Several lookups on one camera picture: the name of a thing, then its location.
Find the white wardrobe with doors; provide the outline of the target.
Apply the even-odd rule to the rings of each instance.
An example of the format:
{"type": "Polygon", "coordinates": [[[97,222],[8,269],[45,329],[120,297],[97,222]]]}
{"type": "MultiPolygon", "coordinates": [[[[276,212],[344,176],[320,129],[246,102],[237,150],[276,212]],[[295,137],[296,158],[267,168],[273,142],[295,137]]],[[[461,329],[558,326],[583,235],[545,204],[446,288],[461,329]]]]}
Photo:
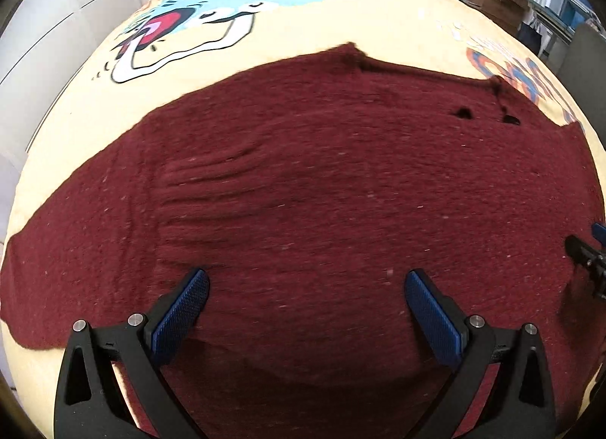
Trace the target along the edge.
{"type": "Polygon", "coordinates": [[[140,0],[23,0],[1,35],[1,153],[22,167],[56,96],[140,0]]]}

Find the dark red knitted sweater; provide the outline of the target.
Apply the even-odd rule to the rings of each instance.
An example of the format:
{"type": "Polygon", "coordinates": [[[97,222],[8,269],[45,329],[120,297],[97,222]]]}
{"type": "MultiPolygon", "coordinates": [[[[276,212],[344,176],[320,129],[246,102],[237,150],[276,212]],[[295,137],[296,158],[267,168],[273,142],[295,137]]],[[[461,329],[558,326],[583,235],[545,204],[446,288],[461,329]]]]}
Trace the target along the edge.
{"type": "Polygon", "coordinates": [[[1,317],[62,348],[202,267],[211,297],[166,378],[205,433],[400,438],[447,377],[403,297],[421,268],[491,324],[538,327],[566,430],[605,308],[564,240],[603,218],[577,123],[498,77],[344,45],[189,93],[82,164],[9,240],[1,317]]]}

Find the yellow cartoon dinosaur bedsheet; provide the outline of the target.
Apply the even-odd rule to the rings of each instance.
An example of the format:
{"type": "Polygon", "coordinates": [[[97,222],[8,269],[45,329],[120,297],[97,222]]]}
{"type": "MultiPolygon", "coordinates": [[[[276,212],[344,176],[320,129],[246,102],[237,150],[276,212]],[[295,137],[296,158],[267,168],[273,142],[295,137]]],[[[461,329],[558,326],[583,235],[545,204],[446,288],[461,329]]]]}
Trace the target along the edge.
{"type": "MultiPolygon", "coordinates": [[[[68,80],[43,117],[16,186],[4,242],[86,161],[156,109],[242,72],[351,45],[397,66],[476,80],[498,77],[556,125],[577,123],[597,167],[605,150],[563,83],[538,57],[459,0],[147,0],[68,80]]],[[[30,350],[1,317],[27,418],[53,437],[66,346],[30,350]]]]}

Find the grey green chair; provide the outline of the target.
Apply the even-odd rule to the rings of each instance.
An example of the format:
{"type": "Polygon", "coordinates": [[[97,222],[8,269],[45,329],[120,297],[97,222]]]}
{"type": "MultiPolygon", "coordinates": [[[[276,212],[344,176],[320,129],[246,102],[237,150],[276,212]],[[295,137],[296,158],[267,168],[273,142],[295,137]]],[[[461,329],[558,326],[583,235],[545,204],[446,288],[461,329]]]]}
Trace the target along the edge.
{"type": "Polygon", "coordinates": [[[605,36],[590,25],[578,25],[558,71],[558,79],[583,111],[600,142],[605,144],[605,36]]]}

